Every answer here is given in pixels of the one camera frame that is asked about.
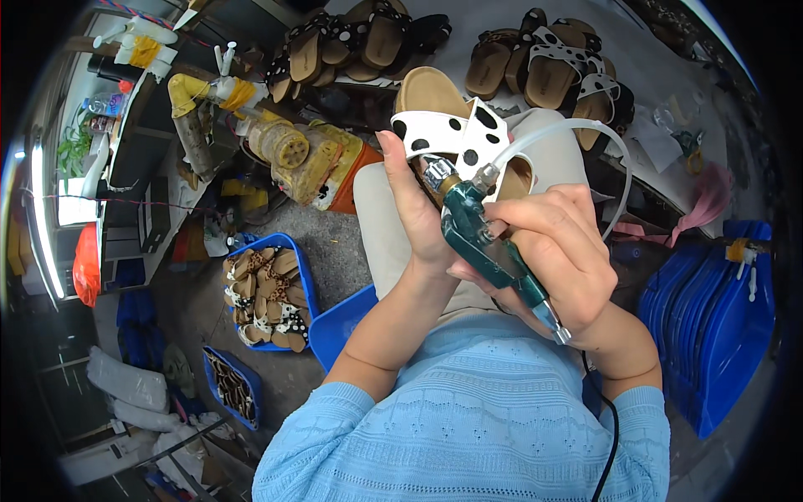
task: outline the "orange plastic bag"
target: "orange plastic bag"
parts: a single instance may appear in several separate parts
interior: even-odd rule
[[[95,307],[100,293],[100,266],[98,265],[98,240],[95,223],[87,223],[75,247],[72,262],[72,285],[84,304]]]

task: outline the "forearm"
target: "forearm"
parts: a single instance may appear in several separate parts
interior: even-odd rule
[[[661,387],[658,349],[646,326],[608,302],[600,316],[571,344],[585,350],[607,382],[608,394],[619,395],[638,385]]]
[[[324,383],[347,382],[384,399],[398,370],[435,326],[459,280],[432,276],[410,260],[396,286],[354,329]]]
[[[459,281],[433,278],[410,260],[396,286],[360,321],[344,351],[377,368],[399,370],[435,326]]]

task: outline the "pink cloth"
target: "pink cloth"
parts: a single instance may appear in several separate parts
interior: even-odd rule
[[[636,223],[617,223],[613,226],[613,231],[630,235],[618,240],[647,240],[674,247],[680,232],[706,225],[725,211],[731,201],[731,174],[716,162],[708,162],[697,179],[695,192],[698,195],[694,209],[678,220],[678,226],[672,229],[672,235],[645,235],[644,228]]]

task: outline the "green air tool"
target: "green air tool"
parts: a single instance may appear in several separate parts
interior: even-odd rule
[[[460,179],[448,159],[421,155],[426,163],[424,181],[443,196],[443,237],[494,288],[512,287],[532,313],[552,332],[558,345],[572,335],[563,327],[549,304],[549,294],[521,258],[509,239],[494,238],[488,230],[482,200],[496,184],[499,169],[488,164],[470,180]]]

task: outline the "metal nozzle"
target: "metal nozzle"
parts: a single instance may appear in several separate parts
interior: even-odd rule
[[[483,194],[487,194],[496,180],[499,179],[499,168],[493,164],[486,164],[479,168],[477,174],[471,179],[471,184]]]
[[[452,186],[454,186],[455,183],[460,181],[460,178],[457,176],[457,170],[454,168],[454,164],[452,164],[447,158],[439,157],[438,155],[432,155],[431,153],[425,153],[420,156],[418,161],[422,164],[424,182],[436,192],[443,194]],[[448,186],[445,186],[444,182],[449,177],[454,177],[454,182],[447,183]]]
[[[552,339],[558,345],[566,345],[572,339],[572,334],[560,324],[560,319],[552,310],[549,300],[544,300],[534,307],[532,313],[552,332]]]

